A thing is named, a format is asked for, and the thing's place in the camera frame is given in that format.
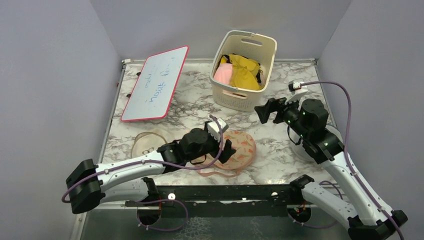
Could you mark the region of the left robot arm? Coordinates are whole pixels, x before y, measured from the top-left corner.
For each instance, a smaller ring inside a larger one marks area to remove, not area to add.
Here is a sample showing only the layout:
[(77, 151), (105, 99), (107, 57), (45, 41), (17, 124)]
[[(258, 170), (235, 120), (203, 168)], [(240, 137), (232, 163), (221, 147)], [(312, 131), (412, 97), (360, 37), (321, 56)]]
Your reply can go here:
[(73, 214), (95, 209), (98, 205), (116, 201), (142, 202), (152, 205), (158, 193), (151, 176), (178, 170), (200, 170), (195, 159), (210, 155), (213, 161), (226, 163), (236, 153), (229, 139), (224, 139), (228, 124), (222, 118), (210, 116), (203, 128), (193, 128), (181, 139), (166, 143), (150, 153), (118, 163), (81, 161), (66, 178), (67, 190), (61, 201), (70, 204)]

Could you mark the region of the floral mesh laundry bag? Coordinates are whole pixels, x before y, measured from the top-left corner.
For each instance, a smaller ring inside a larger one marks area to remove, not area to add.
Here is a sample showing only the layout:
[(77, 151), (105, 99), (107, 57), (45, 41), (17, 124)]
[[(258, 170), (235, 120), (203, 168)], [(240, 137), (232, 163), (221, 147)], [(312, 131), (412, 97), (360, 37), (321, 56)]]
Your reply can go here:
[(212, 166), (204, 169), (198, 169), (197, 173), (203, 177), (219, 175), (225, 178), (234, 178), (238, 176), (243, 169), (247, 168), (255, 159), (256, 143), (253, 137), (243, 131), (227, 131), (224, 133), (224, 139), (232, 142), (231, 147), (236, 152), (226, 163), (216, 161)]

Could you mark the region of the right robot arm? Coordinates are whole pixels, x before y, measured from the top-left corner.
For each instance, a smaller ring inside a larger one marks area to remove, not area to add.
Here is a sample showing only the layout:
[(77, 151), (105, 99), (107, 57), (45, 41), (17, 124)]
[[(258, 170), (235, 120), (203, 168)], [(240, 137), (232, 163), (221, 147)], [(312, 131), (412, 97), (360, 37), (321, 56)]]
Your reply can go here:
[(270, 98), (254, 107), (262, 124), (276, 113), (273, 123), (286, 123), (287, 130), (299, 136), (298, 144), (337, 182), (348, 201), (325, 190), (304, 174), (290, 183), (289, 199), (300, 204), (311, 202), (337, 220), (352, 240), (386, 240), (408, 221), (402, 210), (392, 209), (369, 185), (351, 162), (344, 143), (327, 126), (324, 104), (313, 98), (300, 101), (305, 94), (297, 90), (291, 98)]

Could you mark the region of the yellow bra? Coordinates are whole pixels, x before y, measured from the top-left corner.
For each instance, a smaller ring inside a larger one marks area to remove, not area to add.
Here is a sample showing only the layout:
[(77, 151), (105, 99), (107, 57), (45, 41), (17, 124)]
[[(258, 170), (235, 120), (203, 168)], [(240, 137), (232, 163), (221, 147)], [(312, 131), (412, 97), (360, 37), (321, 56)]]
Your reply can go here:
[(258, 82), (260, 64), (253, 60), (237, 54), (229, 55), (229, 62), (232, 64), (232, 75), (229, 85), (231, 87), (259, 91), (263, 87)]

